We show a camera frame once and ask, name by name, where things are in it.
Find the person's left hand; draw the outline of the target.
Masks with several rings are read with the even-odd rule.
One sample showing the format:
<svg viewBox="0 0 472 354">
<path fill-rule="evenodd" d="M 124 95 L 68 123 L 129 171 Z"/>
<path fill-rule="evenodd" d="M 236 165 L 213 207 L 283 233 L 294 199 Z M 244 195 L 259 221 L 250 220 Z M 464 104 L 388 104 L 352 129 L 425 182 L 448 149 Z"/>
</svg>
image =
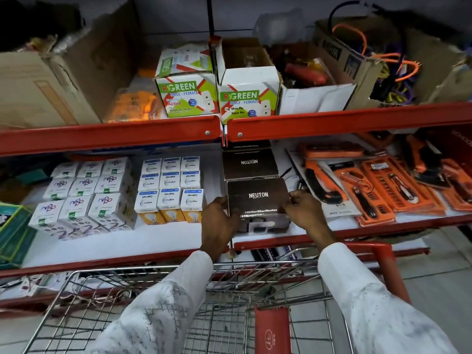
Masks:
<svg viewBox="0 0 472 354">
<path fill-rule="evenodd" d="M 234 236 L 225 235 L 227 197 L 216 197 L 202 211 L 202 244 L 200 250 L 207 253 L 213 262 L 226 252 Z"/>
</svg>

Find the person's right hand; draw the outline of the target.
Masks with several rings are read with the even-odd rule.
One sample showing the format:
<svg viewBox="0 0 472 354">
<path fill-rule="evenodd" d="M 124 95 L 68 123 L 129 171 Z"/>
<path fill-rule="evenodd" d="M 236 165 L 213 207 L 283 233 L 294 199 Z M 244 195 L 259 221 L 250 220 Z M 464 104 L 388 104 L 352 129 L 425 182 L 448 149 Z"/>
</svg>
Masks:
<svg viewBox="0 0 472 354">
<path fill-rule="evenodd" d="M 319 252 L 337 242 L 322 211 L 322 204 L 304 190 L 289 192 L 290 200 L 297 205 L 297 219 L 291 220 L 305 230 Z"/>
</svg>

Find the dark brown printed box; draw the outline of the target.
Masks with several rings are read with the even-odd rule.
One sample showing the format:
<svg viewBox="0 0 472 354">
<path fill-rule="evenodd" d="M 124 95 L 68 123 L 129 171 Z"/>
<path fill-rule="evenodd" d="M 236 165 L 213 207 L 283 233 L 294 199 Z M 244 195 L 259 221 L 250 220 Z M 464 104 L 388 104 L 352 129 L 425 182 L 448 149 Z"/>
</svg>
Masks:
<svg viewBox="0 0 472 354">
<path fill-rule="evenodd" d="M 240 214 L 237 234 L 286 232 L 291 224 L 284 206 L 291 198 L 283 178 L 264 178 L 227 183 L 229 214 Z"/>
</svg>

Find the person's left forearm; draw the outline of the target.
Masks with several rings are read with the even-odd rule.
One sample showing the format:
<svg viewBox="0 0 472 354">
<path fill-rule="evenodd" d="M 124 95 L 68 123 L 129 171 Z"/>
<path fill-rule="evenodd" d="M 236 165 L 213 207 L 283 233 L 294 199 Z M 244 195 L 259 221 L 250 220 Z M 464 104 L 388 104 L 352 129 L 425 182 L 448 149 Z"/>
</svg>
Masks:
<svg viewBox="0 0 472 354">
<path fill-rule="evenodd" d="M 213 262 L 192 253 L 129 304 L 84 354 L 182 354 L 188 327 L 205 300 Z"/>
</svg>

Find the person's right forearm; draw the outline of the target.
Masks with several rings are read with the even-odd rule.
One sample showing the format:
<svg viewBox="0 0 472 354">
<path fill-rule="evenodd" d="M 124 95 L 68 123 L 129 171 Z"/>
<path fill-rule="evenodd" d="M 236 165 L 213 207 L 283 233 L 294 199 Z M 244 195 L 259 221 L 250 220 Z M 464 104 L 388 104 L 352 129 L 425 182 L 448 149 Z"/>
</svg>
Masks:
<svg viewBox="0 0 472 354">
<path fill-rule="evenodd" d="M 323 249 L 318 271 L 345 317 L 357 354 L 459 354 L 439 325 L 389 292 L 345 244 Z"/>
</svg>

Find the orange utility knife pack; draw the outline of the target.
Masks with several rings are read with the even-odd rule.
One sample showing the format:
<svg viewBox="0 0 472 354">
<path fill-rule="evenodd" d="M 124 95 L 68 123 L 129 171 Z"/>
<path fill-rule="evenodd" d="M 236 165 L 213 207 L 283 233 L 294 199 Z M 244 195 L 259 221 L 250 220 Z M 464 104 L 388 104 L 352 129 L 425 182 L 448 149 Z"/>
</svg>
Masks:
<svg viewBox="0 0 472 354">
<path fill-rule="evenodd" d="M 288 154 L 310 193 L 321 202 L 326 219 L 361 214 L 340 180 L 324 161 L 306 160 L 293 151 Z"/>
</svg>

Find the black striped packs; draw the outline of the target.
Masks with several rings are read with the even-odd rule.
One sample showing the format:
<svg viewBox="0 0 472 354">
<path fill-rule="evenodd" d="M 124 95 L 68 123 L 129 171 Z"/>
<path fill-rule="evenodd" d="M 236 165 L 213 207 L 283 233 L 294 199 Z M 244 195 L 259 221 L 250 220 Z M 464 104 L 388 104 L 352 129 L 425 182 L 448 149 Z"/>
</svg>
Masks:
<svg viewBox="0 0 472 354">
<path fill-rule="evenodd" d="M 251 250 L 251 255 L 257 262 L 297 261 L 302 258 L 300 251 L 289 245 Z"/>
</svg>

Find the dark brown plain box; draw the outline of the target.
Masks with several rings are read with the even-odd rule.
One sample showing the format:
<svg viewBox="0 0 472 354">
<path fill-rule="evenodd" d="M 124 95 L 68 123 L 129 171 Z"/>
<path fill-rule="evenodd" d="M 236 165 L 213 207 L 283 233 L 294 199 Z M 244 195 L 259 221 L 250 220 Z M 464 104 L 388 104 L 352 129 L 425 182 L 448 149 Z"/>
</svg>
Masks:
<svg viewBox="0 0 472 354">
<path fill-rule="evenodd" d="M 279 169 L 270 148 L 222 152 L 225 182 L 279 177 Z"/>
</svg>

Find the group of white blue bulb boxes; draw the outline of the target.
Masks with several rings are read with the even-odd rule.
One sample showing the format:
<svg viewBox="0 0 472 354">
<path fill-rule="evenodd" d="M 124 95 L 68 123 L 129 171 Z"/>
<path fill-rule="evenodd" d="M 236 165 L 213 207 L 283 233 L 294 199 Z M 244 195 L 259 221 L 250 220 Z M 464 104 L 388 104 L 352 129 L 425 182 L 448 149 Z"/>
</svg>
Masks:
<svg viewBox="0 0 472 354">
<path fill-rule="evenodd" d="M 202 185 L 199 155 L 146 159 L 134 210 L 148 226 L 200 224 L 206 202 Z"/>
</svg>

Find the flat orange tool pack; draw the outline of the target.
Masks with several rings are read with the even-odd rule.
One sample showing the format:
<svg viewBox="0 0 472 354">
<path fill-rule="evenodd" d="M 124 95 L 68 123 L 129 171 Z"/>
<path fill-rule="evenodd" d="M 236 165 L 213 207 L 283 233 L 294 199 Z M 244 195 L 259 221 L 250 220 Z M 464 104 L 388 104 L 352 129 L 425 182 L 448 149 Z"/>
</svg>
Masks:
<svg viewBox="0 0 472 354">
<path fill-rule="evenodd" d="M 339 143 L 301 143 L 298 152 L 305 159 L 345 159 L 362 157 L 365 148 L 352 142 Z"/>
</svg>

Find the orange screwdriver pack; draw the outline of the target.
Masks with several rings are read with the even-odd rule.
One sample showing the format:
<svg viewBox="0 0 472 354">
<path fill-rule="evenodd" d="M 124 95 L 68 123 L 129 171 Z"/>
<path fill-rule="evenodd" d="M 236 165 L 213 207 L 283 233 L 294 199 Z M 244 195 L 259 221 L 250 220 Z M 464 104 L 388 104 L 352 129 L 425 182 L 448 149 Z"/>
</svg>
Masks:
<svg viewBox="0 0 472 354">
<path fill-rule="evenodd" d="M 353 161 L 331 164 L 329 167 L 360 211 L 361 214 L 356 216 L 356 219 L 361 227 L 396 222 L 396 216 L 387 202 Z"/>
</svg>

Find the black flat box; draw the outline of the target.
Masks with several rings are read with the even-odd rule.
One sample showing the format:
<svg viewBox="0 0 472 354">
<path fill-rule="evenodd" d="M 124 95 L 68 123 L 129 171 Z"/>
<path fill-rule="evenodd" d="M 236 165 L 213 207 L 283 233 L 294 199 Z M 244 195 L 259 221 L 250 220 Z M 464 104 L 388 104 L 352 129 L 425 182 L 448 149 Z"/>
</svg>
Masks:
<svg viewBox="0 0 472 354">
<path fill-rule="evenodd" d="M 227 151 L 251 151 L 270 148 L 271 142 L 269 140 L 261 141 L 244 141 L 244 142 L 229 142 Z"/>
</svg>

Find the orange bit set pack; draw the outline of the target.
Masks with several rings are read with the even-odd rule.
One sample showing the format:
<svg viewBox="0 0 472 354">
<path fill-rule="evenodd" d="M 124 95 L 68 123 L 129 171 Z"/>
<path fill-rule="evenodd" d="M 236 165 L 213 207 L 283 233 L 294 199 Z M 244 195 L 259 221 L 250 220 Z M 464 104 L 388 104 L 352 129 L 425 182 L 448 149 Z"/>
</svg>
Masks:
<svg viewBox="0 0 472 354">
<path fill-rule="evenodd" d="M 445 216 L 443 202 L 432 190 L 417 183 L 401 162 L 385 155 L 363 160 L 360 168 L 395 213 Z"/>
</svg>

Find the red cart seat flap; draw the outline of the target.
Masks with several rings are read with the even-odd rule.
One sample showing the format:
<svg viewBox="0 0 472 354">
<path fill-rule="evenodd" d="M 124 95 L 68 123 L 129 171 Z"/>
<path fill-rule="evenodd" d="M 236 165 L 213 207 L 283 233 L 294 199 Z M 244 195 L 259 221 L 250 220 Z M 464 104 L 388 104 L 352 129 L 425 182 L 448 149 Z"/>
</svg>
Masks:
<svg viewBox="0 0 472 354">
<path fill-rule="evenodd" d="M 255 354 L 292 354 L 287 307 L 255 307 Z"/>
</svg>

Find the open white cardboard box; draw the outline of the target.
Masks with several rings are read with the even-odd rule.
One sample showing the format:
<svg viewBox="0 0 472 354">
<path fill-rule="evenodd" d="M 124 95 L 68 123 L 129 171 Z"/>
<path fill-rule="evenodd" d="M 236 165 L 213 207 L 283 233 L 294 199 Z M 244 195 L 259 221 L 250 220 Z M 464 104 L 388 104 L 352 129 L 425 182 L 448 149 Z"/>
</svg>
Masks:
<svg viewBox="0 0 472 354">
<path fill-rule="evenodd" d="M 267 48 L 282 76 L 277 115 L 342 111 L 349 103 L 356 84 L 339 67 L 325 49 L 310 42 L 274 45 Z M 307 65 L 323 70 L 329 81 L 323 86 L 308 87 L 284 73 L 287 63 Z"/>
</svg>

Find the open green white box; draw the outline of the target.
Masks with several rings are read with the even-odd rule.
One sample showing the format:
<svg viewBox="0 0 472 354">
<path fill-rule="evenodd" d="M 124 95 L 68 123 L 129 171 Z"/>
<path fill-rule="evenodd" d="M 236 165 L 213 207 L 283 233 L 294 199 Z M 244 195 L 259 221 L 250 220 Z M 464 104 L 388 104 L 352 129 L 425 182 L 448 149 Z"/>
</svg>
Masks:
<svg viewBox="0 0 472 354">
<path fill-rule="evenodd" d="M 223 125 L 275 115 L 282 79 L 257 38 L 221 39 L 215 57 Z"/>
</svg>

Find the closed green white box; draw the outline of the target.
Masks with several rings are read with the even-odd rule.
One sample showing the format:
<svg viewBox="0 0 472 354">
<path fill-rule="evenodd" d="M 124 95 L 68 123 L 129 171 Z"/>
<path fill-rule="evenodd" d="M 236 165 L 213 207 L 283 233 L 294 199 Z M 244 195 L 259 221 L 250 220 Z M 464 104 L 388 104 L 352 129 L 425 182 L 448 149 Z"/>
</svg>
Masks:
<svg viewBox="0 0 472 354">
<path fill-rule="evenodd" d="M 169 118 L 220 112 L 207 43 L 187 43 L 163 49 L 154 79 Z"/>
</svg>

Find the orange pliers pack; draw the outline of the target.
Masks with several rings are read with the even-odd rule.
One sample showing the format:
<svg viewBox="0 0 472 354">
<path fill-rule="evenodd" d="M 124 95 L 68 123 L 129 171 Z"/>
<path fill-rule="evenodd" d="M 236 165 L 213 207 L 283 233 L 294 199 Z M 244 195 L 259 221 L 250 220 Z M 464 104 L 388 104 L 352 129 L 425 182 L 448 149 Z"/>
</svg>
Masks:
<svg viewBox="0 0 472 354">
<path fill-rule="evenodd" d="M 418 183 L 439 191 L 451 209 L 472 213 L 472 176 L 455 160 L 443 158 L 413 134 L 404 137 L 401 148 L 406 167 Z"/>
</svg>

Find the red metal shelf rack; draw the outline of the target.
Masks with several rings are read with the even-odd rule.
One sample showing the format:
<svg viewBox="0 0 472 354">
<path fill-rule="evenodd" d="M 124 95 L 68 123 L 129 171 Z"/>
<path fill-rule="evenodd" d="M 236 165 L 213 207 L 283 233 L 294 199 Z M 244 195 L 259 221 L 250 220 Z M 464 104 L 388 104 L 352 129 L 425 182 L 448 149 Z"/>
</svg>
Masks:
<svg viewBox="0 0 472 354">
<path fill-rule="evenodd" d="M 219 34 L 243 34 L 246 29 L 252 29 L 259 14 L 265 13 L 263 3 L 268 2 L 268 11 L 288 9 L 293 5 L 308 3 L 307 12 L 320 11 L 319 18 L 326 18 L 326 13 L 334 7 L 334 2 L 340 0 L 212 0 L 212 11 L 215 26 L 222 26 Z M 228 138 L 237 139 L 238 132 L 242 132 L 240 139 L 249 139 L 252 135 L 274 136 L 280 140 L 295 140 L 292 135 L 302 135 L 302 130 L 311 131 L 315 135 L 317 130 L 324 130 L 333 134 L 340 133 L 347 126 L 347 115 L 297 115 L 283 117 L 263 123 L 263 129 L 255 132 L 256 125 L 250 121 L 238 120 L 228 126 Z M 114 124 L 96 124 L 51 129 L 33 129 L 14 131 L 6 134 L 12 139 L 12 144 L 1 145 L 0 155 L 23 155 L 27 152 L 38 153 L 40 150 L 92 150 L 102 148 L 124 148 L 125 146 L 162 145 L 165 143 L 196 142 L 206 140 L 225 140 L 222 131 L 217 129 L 216 116 L 197 117 L 188 120 L 170 119 L 153 120 L 147 122 L 130 122 Z M 349 219 L 340 219 L 331 222 L 336 225 L 335 234 L 339 238 L 357 238 L 366 236 L 386 236 L 395 233 L 420 231 L 427 228 L 445 226 L 462 226 L 472 223 L 472 215 L 448 215 L 444 218 L 425 218 L 407 216 L 397 223 L 385 226 L 355 228 L 356 222 Z M 140 238 L 133 244 L 122 247 L 119 245 L 112 250 L 115 242 L 96 236 L 89 238 L 89 242 L 81 243 L 76 250 L 70 250 L 68 242 L 52 242 L 46 244 L 37 238 L 25 258 L 24 267 L 15 270 L 0 271 L 0 278 L 74 271 L 77 269 L 124 267 L 141 265 L 151 261 L 167 260 L 189 255 L 198 245 L 198 236 L 189 235 L 187 243 L 173 243 L 159 245 L 152 243 L 156 235 L 137 234 Z"/>
</svg>

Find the group of white purple-print boxes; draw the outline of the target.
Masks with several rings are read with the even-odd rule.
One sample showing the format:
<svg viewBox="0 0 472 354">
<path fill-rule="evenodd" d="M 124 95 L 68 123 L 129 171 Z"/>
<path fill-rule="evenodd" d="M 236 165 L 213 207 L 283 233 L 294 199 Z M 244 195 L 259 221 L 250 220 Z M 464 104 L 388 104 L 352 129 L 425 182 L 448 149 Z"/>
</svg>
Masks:
<svg viewBox="0 0 472 354">
<path fill-rule="evenodd" d="M 59 164 L 29 226 L 60 240 L 133 230 L 136 190 L 128 157 Z"/>
</svg>

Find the orange plastic packet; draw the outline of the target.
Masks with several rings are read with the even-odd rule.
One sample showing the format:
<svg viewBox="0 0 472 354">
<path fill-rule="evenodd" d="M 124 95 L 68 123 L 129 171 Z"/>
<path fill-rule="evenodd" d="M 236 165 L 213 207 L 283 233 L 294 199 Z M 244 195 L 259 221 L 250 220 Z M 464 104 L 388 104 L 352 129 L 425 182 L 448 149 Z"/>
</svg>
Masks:
<svg viewBox="0 0 472 354">
<path fill-rule="evenodd" d="M 126 123 L 162 118 L 162 100 L 155 91 L 120 89 L 111 102 L 102 122 Z"/>
</svg>

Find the clear plastic bag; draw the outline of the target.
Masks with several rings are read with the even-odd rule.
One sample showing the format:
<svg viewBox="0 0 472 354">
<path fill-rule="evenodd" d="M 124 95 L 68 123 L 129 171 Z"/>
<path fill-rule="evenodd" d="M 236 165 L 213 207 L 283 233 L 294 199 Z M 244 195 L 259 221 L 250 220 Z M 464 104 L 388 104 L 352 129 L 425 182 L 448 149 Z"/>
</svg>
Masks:
<svg viewBox="0 0 472 354">
<path fill-rule="evenodd" d="M 253 37 L 264 46 L 304 41 L 306 32 L 304 12 L 299 7 L 285 12 L 261 14 L 252 29 Z"/>
</svg>

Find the plain cardboard box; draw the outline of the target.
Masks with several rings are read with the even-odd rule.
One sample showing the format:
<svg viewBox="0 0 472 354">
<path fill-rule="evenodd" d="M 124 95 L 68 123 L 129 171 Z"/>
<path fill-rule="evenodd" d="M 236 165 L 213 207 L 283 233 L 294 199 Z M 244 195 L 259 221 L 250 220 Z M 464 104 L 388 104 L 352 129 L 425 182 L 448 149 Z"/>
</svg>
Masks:
<svg viewBox="0 0 472 354">
<path fill-rule="evenodd" d="M 414 82 L 415 104 L 468 101 L 472 97 L 472 55 L 417 29 L 406 31 L 406 55 L 421 63 Z"/>
</svg>

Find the green packet stack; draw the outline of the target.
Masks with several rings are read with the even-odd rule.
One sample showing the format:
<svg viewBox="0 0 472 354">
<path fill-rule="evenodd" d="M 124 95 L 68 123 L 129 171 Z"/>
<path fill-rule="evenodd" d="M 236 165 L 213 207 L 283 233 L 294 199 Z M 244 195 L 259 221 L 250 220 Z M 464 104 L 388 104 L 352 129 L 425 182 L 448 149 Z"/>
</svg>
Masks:
<svg viewBox="0 0 472 354">
<path fill-rule="evenodd" d="M 0 202 L 0 271 L 22 266 L 37 234 L 31 217 L 27 207 Z"/>
</svg>

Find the large brown cardboard box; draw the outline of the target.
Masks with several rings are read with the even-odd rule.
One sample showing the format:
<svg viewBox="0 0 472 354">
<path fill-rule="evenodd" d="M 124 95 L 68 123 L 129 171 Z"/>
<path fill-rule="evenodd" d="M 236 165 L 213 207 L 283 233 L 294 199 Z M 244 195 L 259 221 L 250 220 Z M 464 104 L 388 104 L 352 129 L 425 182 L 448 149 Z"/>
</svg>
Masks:
<svg viewBox="0 0 472 354">
<path fill-rule="evenodd" d="M 0 131 L 100 124 L 130 85 L 143 55 L 135 2 L 82 17 L 82 29 L 60 40 L 33 38 L 0 53 Z"/>
</svg>

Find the black bag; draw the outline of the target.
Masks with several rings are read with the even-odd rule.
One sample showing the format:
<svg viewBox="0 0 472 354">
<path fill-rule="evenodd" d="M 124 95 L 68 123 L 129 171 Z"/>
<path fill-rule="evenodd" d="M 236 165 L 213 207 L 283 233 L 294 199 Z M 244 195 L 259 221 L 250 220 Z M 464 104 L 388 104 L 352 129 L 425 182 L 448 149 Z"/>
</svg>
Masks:
<svg viewBox="0 0 472 354">
<path fill-rule="evenodd" d="M 33 38 L 60 40 L 84 26 L 79 5 L 36 0 L 0 0 L 0 53 L 19 50 Z"/>
</svg>

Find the red handled tool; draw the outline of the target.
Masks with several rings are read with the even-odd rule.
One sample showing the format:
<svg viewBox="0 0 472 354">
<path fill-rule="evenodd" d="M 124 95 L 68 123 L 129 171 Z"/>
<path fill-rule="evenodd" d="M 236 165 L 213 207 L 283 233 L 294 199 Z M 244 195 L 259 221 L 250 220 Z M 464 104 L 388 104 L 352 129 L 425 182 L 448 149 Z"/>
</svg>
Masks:
<svg viewBox="0 0 472 354">
<path fill-rule="evenodd" d="M 287 63 L 284 73 L 308 87 L 324 86 L 329 77 L 323 70 L 317 70 L 302 64 Z"/>
</svg>

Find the white wired item packs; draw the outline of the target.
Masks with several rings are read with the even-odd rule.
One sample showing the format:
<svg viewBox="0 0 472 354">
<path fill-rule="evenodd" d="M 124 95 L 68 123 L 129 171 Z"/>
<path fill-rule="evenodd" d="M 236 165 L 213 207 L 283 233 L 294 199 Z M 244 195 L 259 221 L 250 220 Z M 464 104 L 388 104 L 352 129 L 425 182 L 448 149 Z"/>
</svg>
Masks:
<svg viewBox="0 0 472 354">
<path fill-rule="evenodd" d="M 88 290 L 114 288 L 128 285 L 117 275 L 106 276 L 89 272 L 59 272 L 23 276 L 0 280 L 0 303 L 19 299 L 31 299 L 41 295 L 54 295 L 66 286 L 64 294 L 78 294 Z"/>
</svg>

